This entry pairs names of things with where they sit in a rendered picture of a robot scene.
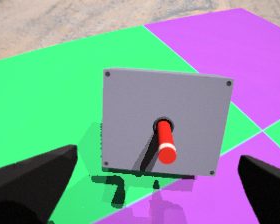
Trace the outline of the grey sloped panel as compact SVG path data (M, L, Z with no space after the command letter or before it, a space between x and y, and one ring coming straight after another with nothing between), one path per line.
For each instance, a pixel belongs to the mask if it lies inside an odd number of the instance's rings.
M131 67L102 69L102 167L215 177L235 79ZM169 121L176 160L158 158Z

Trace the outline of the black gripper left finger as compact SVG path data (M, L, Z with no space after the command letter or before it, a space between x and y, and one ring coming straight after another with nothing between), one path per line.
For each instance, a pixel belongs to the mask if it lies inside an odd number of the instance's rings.
M0 224L47 224L77 161L69 143L0 167Z

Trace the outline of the red peg with white band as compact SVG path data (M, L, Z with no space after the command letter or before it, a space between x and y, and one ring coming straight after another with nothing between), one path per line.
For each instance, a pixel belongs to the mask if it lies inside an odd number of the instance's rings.
M177 155L169 121L160 120L157 122L157 141L159 161L165 164L173 163Z

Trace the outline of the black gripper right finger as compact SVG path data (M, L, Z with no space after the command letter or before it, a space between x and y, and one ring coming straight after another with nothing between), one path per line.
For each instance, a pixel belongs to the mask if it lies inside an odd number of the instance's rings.
M257 221L280 224L280 168L242 154L237 173Z

